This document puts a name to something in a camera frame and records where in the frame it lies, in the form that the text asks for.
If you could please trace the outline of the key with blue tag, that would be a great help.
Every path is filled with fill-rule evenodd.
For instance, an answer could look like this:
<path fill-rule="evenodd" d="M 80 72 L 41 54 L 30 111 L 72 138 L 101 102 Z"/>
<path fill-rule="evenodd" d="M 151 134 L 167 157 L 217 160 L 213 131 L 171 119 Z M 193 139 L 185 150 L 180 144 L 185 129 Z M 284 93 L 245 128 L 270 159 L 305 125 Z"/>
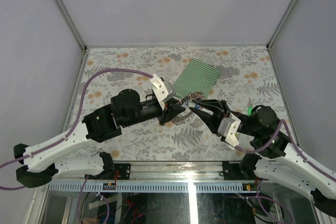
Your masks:
<path fill-rule="evenodd" d="M 202 109 L 202 107 L 201 107 L 199 104 L 196 104 L 194 108 L 195 108 L 195 109 L 199 109 L 199 110 Z"/>

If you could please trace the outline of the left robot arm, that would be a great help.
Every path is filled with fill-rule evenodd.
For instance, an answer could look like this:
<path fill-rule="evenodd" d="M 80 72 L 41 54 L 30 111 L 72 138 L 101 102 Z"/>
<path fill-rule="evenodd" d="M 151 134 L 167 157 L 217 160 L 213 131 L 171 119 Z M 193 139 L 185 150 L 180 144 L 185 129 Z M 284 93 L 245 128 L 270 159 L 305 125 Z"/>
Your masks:
<path fill-rule="evenodd" d="M 115 179 L 117 171 L 109 153 L 82 158 L 70 158 L 69 154 L 120 136 L 123 128 L 147 120 L 158 119 L 164 125 L 184 111 L 174 98 L 160 103 L 152 93 L 141 101 L 135 90 L 125 89 L 112 97 L 110 104 L 86 115 L 73 131 L 35 146 L 16 145 L 14 155 L 21 158 L 22 164 L 16 170 L 16 179 L 27 188 L 45 185 L 55 178 Z"/>

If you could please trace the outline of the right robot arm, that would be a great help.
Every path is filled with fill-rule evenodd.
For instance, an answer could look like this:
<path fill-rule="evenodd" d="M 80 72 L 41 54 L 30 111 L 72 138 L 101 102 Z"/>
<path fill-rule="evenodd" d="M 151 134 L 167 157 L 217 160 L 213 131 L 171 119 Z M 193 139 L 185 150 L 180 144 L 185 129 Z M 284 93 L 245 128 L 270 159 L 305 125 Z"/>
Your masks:
<path fill-rule="evenodd" d="M 264 105 L 250 115 L 230 110 L 224 100 L 193 101 L 191 110 L 231 149 L 245 154 L 240 175 L 267 179 L 287 187 L 308 200 L 321 212 L 335 217 L 335 172 L 306 154 L 293 140 L 285 120 Z"/>

